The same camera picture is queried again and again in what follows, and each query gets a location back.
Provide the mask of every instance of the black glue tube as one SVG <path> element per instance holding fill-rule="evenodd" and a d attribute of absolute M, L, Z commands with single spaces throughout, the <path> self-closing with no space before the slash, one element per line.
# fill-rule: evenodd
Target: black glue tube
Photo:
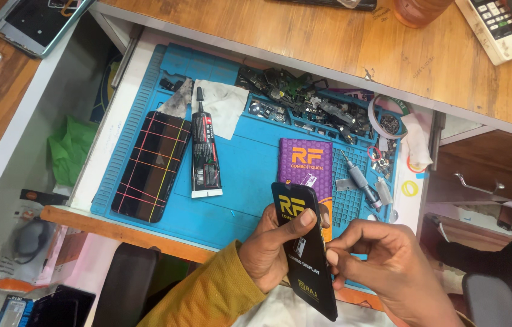
<path fill-rule="evenodd" d="M 222 183 L 212 116 L 204 112 L 202 88 L 197 88 L 198 112 L 192 115 L 192 198 L 221 196 Z"/>

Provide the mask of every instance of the green plastic bag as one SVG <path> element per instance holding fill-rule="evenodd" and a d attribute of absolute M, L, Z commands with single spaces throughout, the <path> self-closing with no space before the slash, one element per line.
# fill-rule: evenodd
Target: green plastic bag
<path fill-rule="evenodd" d="M 67 116 L 66 124 L 48 137 L 52 170 L 58 184 L 74 186 L 77 183 L 98 127 L 98 124 L 85 125 Z"/>

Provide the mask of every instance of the hand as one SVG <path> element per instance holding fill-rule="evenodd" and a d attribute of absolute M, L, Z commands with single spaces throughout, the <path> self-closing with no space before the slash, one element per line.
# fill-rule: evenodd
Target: hand
<path fill-rule="evenodd" d="M 328 214 L 323 214 L 327 226 Z M 270 292 L 280 284 L 289 271 L 283 244 L 306 235 L 317 223 L 311 209 L 301 212 L 295 219 L 278 227 L 274 204 L 268 205 L 256 229 L 238 250 L 238 257 L 262 293 Z"/>
<path fill-rule="evenodd" d="M 463 326 L 409 227 L 355 219 L 326 247 L 334 289 L 346 279 L 365 285 L 386 312 L 410 326 Z M 367 254 L 367 260 L 350 253 Z"/>

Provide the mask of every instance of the screwdriver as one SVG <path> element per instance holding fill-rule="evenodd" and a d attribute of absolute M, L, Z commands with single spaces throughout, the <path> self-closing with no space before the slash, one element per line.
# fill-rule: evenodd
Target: screwdriver
<path fill-rule="evenodd" d="M 371 203 L 371 206 L 374 207 L 377 212 L 379 212 L 379 208 L 383 205 L 381 203 L 381 200 L 377 199 L 375 195 L 373 194 L 373 191 L 371 191 L 371 188 L 369 187 L 369 182 L 367 182 L 367 179 L 365 176 L 363 176 L 363 173 L 361 172 L 361 169 L 359 169 L 358 166 L 355 166 L 349 158 L 345 155 L 345 152 L 340 150 L 345 159 L 347 160 L 347 166 L 349 167 L 348 172 L 349 176 L 351 176 L 351 179 L 355 184 L 357 184 L 357 187 L 359 189 L 362 189 L 363 192 L 365 192 L 365 198 L 369 200 Z"/>

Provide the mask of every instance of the metal drawer handle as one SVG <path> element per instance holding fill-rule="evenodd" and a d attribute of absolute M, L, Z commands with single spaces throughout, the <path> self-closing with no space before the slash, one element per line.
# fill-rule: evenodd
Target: metal drawer handle
<path fill-rule="evenodd" d="M 487 191 L 487 190 L 483 190 L 483 189 L 479 189 L 477 187 L 473 187 L 473 186 L 470 186 L 470 185 L 467 185 L 466 182 L 464 181 L 464 176 L 462 176 L 462 174 L 460 173 L 454 173 L 454 176 L 457 176 L 459 179 L 460 179 L 460 182 L 462 182 L 462 185 L 464 187 L 467 187 L 468 189 L 473 189 L 473 190 L 478 190 L 478 191 L 482 191 L 484 193 L 488 193 L 488 194 L 494 194 L 496 193 L 498 190 L 502 190 L 504 189 L 504 185 L 499 183 L 499 182 L 496 182 L 496 189 L 494 189 L 494 192 L 492 191 Z"/>

